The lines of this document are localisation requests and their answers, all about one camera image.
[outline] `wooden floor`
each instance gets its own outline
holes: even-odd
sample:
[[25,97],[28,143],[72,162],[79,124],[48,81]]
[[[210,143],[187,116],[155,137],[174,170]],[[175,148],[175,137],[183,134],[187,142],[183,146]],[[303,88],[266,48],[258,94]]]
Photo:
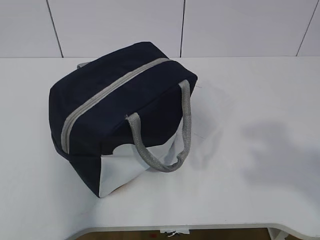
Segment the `wooden floor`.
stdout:
[[[77,240],[167,240],[168,237],[159,231],[114,231],[91,232]],[[205,229],[191,230],[190,234],[173,236],[177,240],[270,240],[266,228],[248,229]],[[297,240],[288,236],[286,240]]]

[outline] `gray handle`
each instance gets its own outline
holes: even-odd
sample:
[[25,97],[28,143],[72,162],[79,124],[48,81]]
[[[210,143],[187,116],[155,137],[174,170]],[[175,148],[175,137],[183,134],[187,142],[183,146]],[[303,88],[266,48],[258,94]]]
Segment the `gray handle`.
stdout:
[[138,113],[133,113],[126,119],[130,124],[132,131],[133,142],[140,157],[151,168],[154,168],[160,172],[173,172],[180,168],[187,158],[191,147],[191,105],[190,105],[190,85],[187,80],[179,83],[181,88],[181,105],[182,105],[182,139],[184,149],[180,152],[176,158],[177,162],[172,165],[162,164],[148,149],[145,147],[141,138],[141,120]]

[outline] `navy blue bag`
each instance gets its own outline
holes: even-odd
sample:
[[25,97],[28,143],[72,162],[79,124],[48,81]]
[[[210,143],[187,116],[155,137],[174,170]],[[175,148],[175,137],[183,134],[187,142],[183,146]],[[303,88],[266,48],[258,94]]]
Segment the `navy blue bag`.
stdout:
[[[99,198],[149,167],[175,171],[190,151],[196,81],[150,42],[81,64],[50,89],[55,149]],[[184,149],[165,165],[180,122]]]

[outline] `navy fabric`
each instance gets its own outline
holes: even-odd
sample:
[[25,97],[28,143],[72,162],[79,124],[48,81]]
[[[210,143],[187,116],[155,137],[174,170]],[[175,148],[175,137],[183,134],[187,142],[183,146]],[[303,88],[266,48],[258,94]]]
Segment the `navy fabric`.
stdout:
[[92,96],[142,65],[167,58],[150,42],[140,42],[103,56],[58,81],[50,90],[49,122],[57,152],[99,196],[101,155],[110,155],[133,138],[126,116],[138,112],[146,147],[164,144],[182,118],[181,89],[187,79],[191,91],[197,76],[175,61],[160,63],[138,74],[74,123],[69,154],[62,150],[61,132],[66,118]]

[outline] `white wall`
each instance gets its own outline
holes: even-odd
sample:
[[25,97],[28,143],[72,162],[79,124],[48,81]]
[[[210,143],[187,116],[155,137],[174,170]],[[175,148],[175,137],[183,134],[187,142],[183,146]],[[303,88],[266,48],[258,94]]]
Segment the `white wall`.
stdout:
[[[318,2],[185,0],[184,12],[184,0],[48,0],[64,57],[140,41],[169,57],[320,56]],[[46,0],[1,1],[0,58],[18,57],[61,57]]]
[[295,56],[316,3],[186,0],[182,56]]
[[65,57],[100,57],[151,41],[179,57],[183,0],[50,0]]
[[45,0],[1,0],[0,58],[61,57]]

